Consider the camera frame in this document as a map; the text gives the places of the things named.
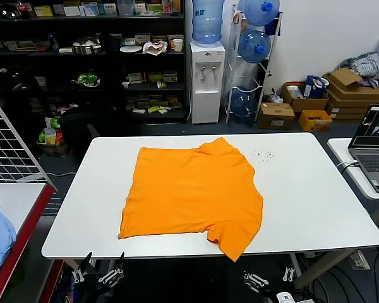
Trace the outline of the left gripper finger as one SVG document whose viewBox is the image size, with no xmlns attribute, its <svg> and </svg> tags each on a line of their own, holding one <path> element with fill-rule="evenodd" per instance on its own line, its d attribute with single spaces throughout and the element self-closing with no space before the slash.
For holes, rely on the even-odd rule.
<svg viewBox="0 0 379 303">
<path fill-rule="evenodd" d="M 88 265 L 90 264 L 90 260 L 92 257 L 92 252 L 89 252 L 83 261 L 80 263 L 79 267 L 76 270 L 72 271 L 73 278 L 75 279 L 75 283 L 82 283 L 85 281 L 84 274 Z"/>
<path fill-rule="evenodd" d="M 99 283 L 108 286 L 115 286 L 121 279 L 124 278 L 124 252 L 118 260 L 111 260 L 109 268 L 110 270 L 106 275 L 99 279 Z"/>
</svg>

